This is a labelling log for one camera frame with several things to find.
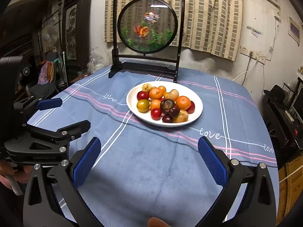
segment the framed picture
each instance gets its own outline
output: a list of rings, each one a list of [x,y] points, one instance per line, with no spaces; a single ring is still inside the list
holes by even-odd
[[[64,0],[62,50],[65,52],[68,81],[78,77],[89,62],[89,18],[91,0]]]

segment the electrical cord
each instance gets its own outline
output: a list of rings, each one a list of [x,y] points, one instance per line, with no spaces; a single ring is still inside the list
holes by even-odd
[[[249,61],[248,61],[248,65],[247,65],[247,69],[246,69],[246,71],[248,71],[248,67],[249,67],[249,64],[250,64],[250,60],[251,60],[251,58],[252,58],[252,52],[250,52],[250,53],[249,53]],[[245,79],[246,79],[246,74],[247,74],[247,72],[245,73],[245,77],[244,77],[244,80],[243,80],[242,86],[243,86],[243,84],[244,84],[244,82],[245,82]]]
[[[242,74],[245,74],[245,73],[247,73],[247,72],[250,72],[253,68],[254,68],[254,66],[255,66],[255,64],[258,62],[258,60],[256,60],[256,62],[254,63],[254,65],[252,66],[252,68],[249,70],[249,71],[246,71],[246,72],[242,72],[239,76],[237,76],[236,78],[234,78],[232,81],[234,81],[234,80],[236,80],[238,77],[240,77]]]

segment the plate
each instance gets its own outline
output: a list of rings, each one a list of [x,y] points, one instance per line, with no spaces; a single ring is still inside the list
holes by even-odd
[[[137,94],[139,91],[142,91],[142,85],[145,83],[150,83],[152,86],[156,86],[159,87],[161,85],[163,85],[166,90],[169,92],[172,89],[176,89],[179,92],[180,96],[187,96],[191,101],[194,102],[195,104],[195,111],[192,114],[188,115],[188,120],[186,122],[182,122],[182,123],[164,123],[162,121],[162,118],[160,118],[160,120],[153,120],[151,118],[151,114],[150,114],[150,110],[147,113],[141,113],[138,111],[137,109]],[[179,126],[184,126],[187,125],[191,122],[194,122],[197,118],[199,118],[199,116],[201,115],[202,111],[203,111],[203,103],[201,98],[191,89],[180,85],[178,83],[173,83],[173,82],[167,82],[167,81],[152,81],[152,82],[145,82],[145,83],[141,83],[137,86],[135,86],[134,88],[132,88],[127,96],[126,96],[126,103],[128,108],[132,111],[132,113],[134,115],[136,115],[139,119],[155,125],[155,126],[160,126],[160,127],[179,127]]]

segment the goldfish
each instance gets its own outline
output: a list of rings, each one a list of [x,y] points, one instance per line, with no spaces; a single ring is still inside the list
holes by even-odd
[[[134,26],[134,31],[139,35],[139,37],[145,37],[149,32],[149,28],[147,26],[142,27],[142,25],[139,25]]]
[[[160,19],[160,16],[157,15],[156,13],[149,12],[149,13],[145,13],[144,19],[151,21],[154,24],[155,22],[157,22],[155,19]]]

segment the pile of fruit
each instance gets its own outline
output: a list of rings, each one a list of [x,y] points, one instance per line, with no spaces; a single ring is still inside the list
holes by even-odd
[[[151,109],[151,118],[165,123],[181,123],[188,120],[188,114],[195,109],[194,102],[186,96],[179,96],[179,92],[173,89],[166,92],[164,86],[152,87],[146,83],[142,91],[137,94],[137,108],[140,112],[146,113]]]

